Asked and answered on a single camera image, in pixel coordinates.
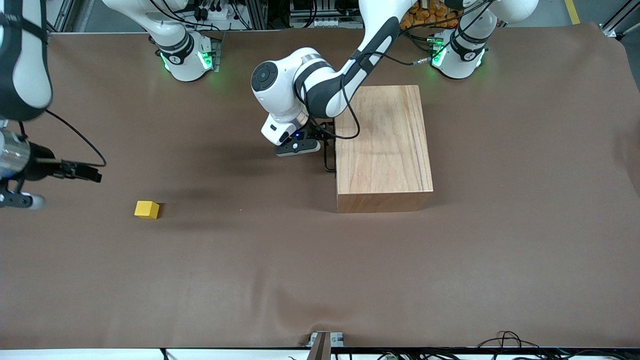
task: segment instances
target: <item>brown fabric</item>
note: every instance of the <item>brown fabric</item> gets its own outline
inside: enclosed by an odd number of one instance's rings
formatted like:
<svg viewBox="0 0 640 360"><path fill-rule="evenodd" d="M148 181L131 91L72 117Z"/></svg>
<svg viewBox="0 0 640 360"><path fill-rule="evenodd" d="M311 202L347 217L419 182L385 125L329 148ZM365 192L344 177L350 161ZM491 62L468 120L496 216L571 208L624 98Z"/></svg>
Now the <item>brown fabric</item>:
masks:
<svg viewBox="0 0 640 360"><path fill-rule="evenodd" d="M0 215L0 347L640 343L640 96L593 25L506 28L464 81L418 84L435 192L418 213L338 215L321 155L277 158L250 74L301 46L339 68L345 29L229 33L222 70L179 83L145 35L54 35L52 109L109 160L104 182L47 179L43 211ZM390 52L422 53L402 38ZM44 116L34 142L92 160ZM159 220L137 200L164 203Z"/></svg>

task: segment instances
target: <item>wire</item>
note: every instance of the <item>wire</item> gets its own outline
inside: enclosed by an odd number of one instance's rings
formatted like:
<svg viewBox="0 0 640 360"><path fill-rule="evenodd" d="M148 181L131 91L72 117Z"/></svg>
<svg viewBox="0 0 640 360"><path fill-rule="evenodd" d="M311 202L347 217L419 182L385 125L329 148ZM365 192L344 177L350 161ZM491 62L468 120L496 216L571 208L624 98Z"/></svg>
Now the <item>wire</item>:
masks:
<svg viewBox="0 0 640 360"><path fill-rule="evenodd" d="M504 340L516 340L516 341L518 342L518 347L522 347L522 344L531 345L531 346L533 346L533 347L540 347L540 346L539 346L539 345L537 345L537 344L531 343L531 342L529 342L529 341L521 340L521 339L520 339L520 338L518 338L518 337L515 337L515 338L506 338L506 337L504 337L504 335L503 335L501 338L492 338L492 339L489 339L489 340L484 340L484 341L483 341L483 342L481 342L480 344L476 345L476 347L483 347L483 346L485 346L487 343L490 343L491 341L496 341L496 340L498 340L498 341L499 341L498 343L500 344L500 347L504 347Z"/></svg>
<svg viewBox="0 0 640 360"><path fill-rule="evenodd" d="M244 18L242 17L242 13L238 10L238 4L237 4L236 0L229 0L229 4L231 4L231 7L234 9L234 12L238 16L238 19L240 20L242 25L244 25L244 27L247 30L252 30L252 28L249 27L249 24L247 24L246 21L244 21Z"/></svg>
<svg viewBox="0 0 640 360"><path fill-rule="evenodd" d="M185 24L189 24L189 25L192 25L192 26L196 26L196 29L197 29L197 26L200 26L200 24L197 24L197 23L194 23L194 22L191 22L191 21L187 21L187 20L181 19L181 18L178 16L178 14L176 14L175 12L173 12L173 10L171 10L171 7L166 3L166 0L161 0L161 1L162 1L162 2L163 2L163 4L166 6L166 8L169 10L169 12L170 12L171 14L173 14L173 16L171 16L171 15L167 14L167 13L166 13L166 12L165 12L161 7L160 7L160 6L158 6L158 4L156 4L156 0L149 0L149 2L151 2L151 4L152 4L156 9L158 9L158 11L159 11L159 12L161 12L164 16L168 17L169 19L171 19L171 20L175 20L175 21L178 21L178 22L182 22L182 23L185 23ZM216 29L216 30L218 30L218 31L221 31L221 30L220 30L220 28L219 28L219 27L217 27L217 26L215 26L214 24L206 24L206 26L210 26L212 30L213 30L213 29Z"/></svg>
<svg viewBox="0 0 640 360"><path fill-rule="evenodd" d="M342 139L342 140L352 140L357 138L360 135L360 121L358 120L358 117L356 116L355 111L353 111L353 107L351 107L351 101L349 100L349 97L347 96L347 92L344 88L344 77L345 75L341 75L340 76L340 88L342 89L342 95L344 96L345 101L347 102L347 107L349 108L349 111L351 112L351 116L353 116L353 121L356 123L356 128L357 131L355 133L355 135L352 136L341 136L335 133L332 133L331 131L325 129L323 126L320 126L317 122L316 122L316 118L311 114L311 111L309 110L309 96L307 96L307 86L306 84L302 83L302 89L305 92L305 100L304 100L304 104L305 104L305 109L307 110L307 114L309 116L309 121L311 122L311 124L317 129L320 130L320 132L328 135L330 138L334 138L334 139Z"/></svg>
<svg viewBox="0 0 640 360"><path fill-rule="evenodd" d="M22 121L18 121L18 125L20 125L20 136L22 137L22 141L27 140L29 136L24 132L24 123Z"/></svg>
<svg viewBox="0 0 640 360"><path fill-rule="evenodd" d="M286 0L280 0L280 6L278 6L278 16L280 18L280 21L282 21L282 24L284 25L285 28L289 29L291 28L291 25L289 24L289 21L287 19L285 19L282 8L284 7Z"/></svg>
<svg viewBox="0 0 640 360"><path fill-rule="evenodd" d="M404 66L413 66L413 65L416 65L415 61L414 61L414 62L412 62L412 63L406 63L406 62L404 62L404 61L401 61L401 60L398 60L398 59L396 59L396 58L393 58L393 57L391 57L391 56L389 56L389 55L387 55L387 54L385 54L385 53L381 53L381 52L379 52L379 51L369 51L369 52L367 52L367 53L362 53L362 54L360 54L360 56L356 59L356 63L359 63L360 61L362 61L362 58L363 58L364 56L372 55L372 54L380 55L380 56L382 56L383 58L387 58L387 59L389 59L389 60L391 60L391 61L394 61L394 62L396 62L396 63L398 63L398 64L400 64L400 65L404 65Z"/></svg>
<svg viewBox="0 0 640 360"><path fill-rule="evenodd" d="M80 133L80 131L78 131L76 128L73 127L73 125L69 124L65 119L57 116L53 111L49 110L49 109L45 109L45 111L53 116L54 118L60 120L64 125L66 125L69 129L73 130L74 133L76 133L77 136L80 136L80 138L82 140L84 140L84 142L86 142L87 145L89 145L93 151L95 151L95 153L100 157L100 159L102 160L102 164L92 164L92 163L81 163L81 162L77 162L77 164L79 165L85 165L88 167L105 167L107 166L107 160L104 158L104 156L102 155L102 153L98 150L98 148L96 148L91 141L89 141L89 139L87 139L86 137L84 137L84 135L82 135L82 133Z"/></svg>
<svg viewBox="0 0 640 360"><path fill-rule="evenodd" d="M317 0L309 0L309 21L307 24L303 26L303 28L308 28L311 24L316 21L316 16L318 14L318 2Z"/></svg>
<svg viewBox="0 0 640 360"><path fill-rule="evenodd" d="M418 39L413 38L413 36L411 34L407 34L409 36L409 39L411 39L411 42L413 42L413 44L420 50L424 51L425 53L433 53L433 49L427 49L426 47L422 47L420 44L418 44Z"/></svg>

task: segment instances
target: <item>wood grain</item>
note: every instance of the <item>wood grain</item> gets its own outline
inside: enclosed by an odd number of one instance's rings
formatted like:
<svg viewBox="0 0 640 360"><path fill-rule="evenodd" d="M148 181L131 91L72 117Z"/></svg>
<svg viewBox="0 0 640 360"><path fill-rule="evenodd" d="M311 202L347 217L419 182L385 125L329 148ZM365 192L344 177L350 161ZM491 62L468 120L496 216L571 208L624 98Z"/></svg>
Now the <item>wood grain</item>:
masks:
<svg viewBox="0 0 640 360"><path fill-rule="evenodd" d="M362 129L336 141L338 212L421 209L433 182L418 86L364 86L351 105ZM350 111L335 122L340 135L356 132Z"/></svg>

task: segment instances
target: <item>white panel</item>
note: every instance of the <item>white panel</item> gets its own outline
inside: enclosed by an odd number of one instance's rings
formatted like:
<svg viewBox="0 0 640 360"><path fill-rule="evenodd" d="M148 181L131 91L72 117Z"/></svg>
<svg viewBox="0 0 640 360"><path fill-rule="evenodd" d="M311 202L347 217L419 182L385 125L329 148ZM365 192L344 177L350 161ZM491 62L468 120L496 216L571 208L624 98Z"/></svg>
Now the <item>white panel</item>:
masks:
<svg viewBox="0 0 640 360"><path fill-rule="evenodd" d="M52 96L44 61L42 41L23 30L22 52L13 73L13 85L24 102L38 109L46 108Z"/></svg>
<svg viewBox="0 0 640 360"><path fill-rule="evenodd" d="M27 0L22 2L22 17L25 20L44 28L42 26L42 9L40 8L40 0Z"/></svg>
<svg viewBox="0 0 640 360"><path fill-rule="evenodd" d="M309 350L254 349L168 349L171 360L306 360ZM499 355L497 360L513 360L520 355ZM339 355L338 360L350 360ZM380 355L354 354L352 360L377 360ZM492 355L464 355L464 360L492 360ZM0 360L163 360L158 349L56 349L56 350L0 350ZM603 356L575 356L572 360L611 360Z"/></svg>
<svg viewBox="0 0 640 360"><path fill-rule="evenodd" d="M4 13L4 0L0 0L0 12ZM0 26L0 46L2 46L3 38L4 38L4 26Z"/></svg>
<svg viewBox="0 0 640 360"><path fill-rule="evenodd" d="M65 0L47 0L47 21L55 24Z"/></svg>
<svg viewBox="0 0 640 360"><path fill-rule="evenodd" d="M216 350L216 349L168 349L174 360L306 360L309 350Z"/></svg>
<svg viewBox="0 0 640 360"><path fill-rule="evenodd" d="M159 349L0 350L1 360L163 360Z"/></svg>

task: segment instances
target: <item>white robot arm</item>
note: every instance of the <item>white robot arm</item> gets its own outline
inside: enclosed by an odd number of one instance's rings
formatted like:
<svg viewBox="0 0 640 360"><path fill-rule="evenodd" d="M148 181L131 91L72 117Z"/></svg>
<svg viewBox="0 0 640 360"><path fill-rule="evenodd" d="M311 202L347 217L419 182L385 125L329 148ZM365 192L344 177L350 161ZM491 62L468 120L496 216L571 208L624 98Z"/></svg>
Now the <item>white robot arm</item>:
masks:
<svg viewBox="0 0 640 360"><path fill-rule="evenodd" d="M275 145L282 145L307 123L309 116L330 119L340 115L380 62L381 54L393 45L399 34L400 19L413 3L414 0L360 0L365 36L347 64L338 71L308 47L282 60L258 65L253 71L251 86L253 94L269 112L262 134ZM456 30L441 34L454 41L441 56L433 59L433 66L445 75L465 78L479 65L486 40L495 29L497 18L491 10L503 20L516 22L532 13L538 0L446 0L445 3L460 10L476 7L461 19ZM478 6L483 3L490 5L490 9ZM455 51L460 55L457 60L455 56L446 56Z"/></svg>
<svg viewBox="0 0 640 360"><path fill-rule="evenodd" d="M194 81L213 68L211 39L166 15L184 9L188 0L102 0L137 22L161 51L164 65L179 81Z"/></svg>
<svg viewBox="0 0 640 360"><path fill-rule="evenodd" d="M476 0L444 0L444 3L457 10L475 8L465 13L456 29L435 35L447 45L446 49L435 47L438 54L431 64L453 79L467 78L480 66L486 42L493 34L498 19L510 24L520 22L538 6L538 0L493 0L487 4Z"/></svg>
<svg viewBox="0 0 640 360"><path fill-rule="evenodd" d="M0 0L0 208L44 205L43 197L22 192L25 181L102 179L91 165L56 160L48 148L6 129L9 120L33 120L51 103L45 9L45 0Z"/></svg>
<svg viewBox="0 0 640 360"><path fill-rule="evenodd" d="M306 124L310 114L320 119L340 115L347 101L380 62L378 53L386 53L391 48L400 32L400 19L413 3L413 0L361 0L365 36L338 71L308 47L282 60L258 65L253 71L251 86L260 104L269 112L262 134L280 145Z"/></svg>

